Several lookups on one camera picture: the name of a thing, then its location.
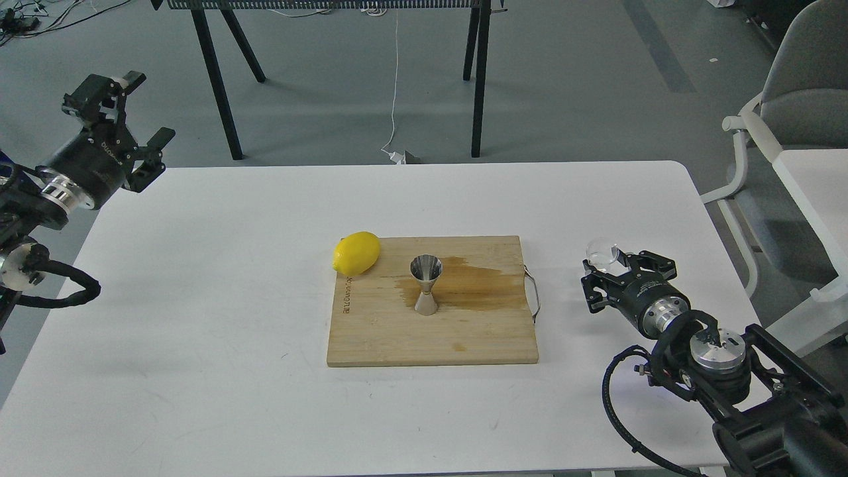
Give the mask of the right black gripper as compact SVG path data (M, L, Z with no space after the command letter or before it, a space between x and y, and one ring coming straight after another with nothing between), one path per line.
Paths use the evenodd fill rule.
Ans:
M626 252L623 265L628 269L615 276L582 260L585 275L580 279L585 302L591 313L611 306L630 320L643 336L659 339L676 317L690 310L690 300L673 287L674 260L654 252Z

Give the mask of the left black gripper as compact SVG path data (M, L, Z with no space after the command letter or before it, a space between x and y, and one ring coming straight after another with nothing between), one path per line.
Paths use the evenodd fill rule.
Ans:
M125 124L125 100L145 79L142 72L121 78L91 74L64 95L62 111L82 128L36 167L44 198L64 211L100 209L118 188L140 193L166 171L162 150L176 131L161 127L139 146Z

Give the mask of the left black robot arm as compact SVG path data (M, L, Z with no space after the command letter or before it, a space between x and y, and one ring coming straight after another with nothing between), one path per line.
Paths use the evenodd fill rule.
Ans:
M125 124L125 101L145 79L140 72L91 74L64 96L62 111L81 121L76 136L36 169L2 155L3 322L18 305L58 309L99 296L96 279L53 260L31 233L37 227L59 231L74 209L100 209L119 188L142 192L166 171L162 151L175 131L162 127L140 145Z

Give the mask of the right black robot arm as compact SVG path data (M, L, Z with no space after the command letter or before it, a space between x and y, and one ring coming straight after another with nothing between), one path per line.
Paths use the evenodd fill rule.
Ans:
M614 411L611 377L627 357L645 363L636 371L650 386L696 401L712 418L712 432L731 468L743 476L845 476L845 399L825 378L763 326L744 333L721 328L694 309L670 284L673 260L647 250L617 247L588 252L582 289L590 312L612 307L651 350L631 345L613 358L602 380L602 403L613 428L632 451L685 476L692 471L649 450Z

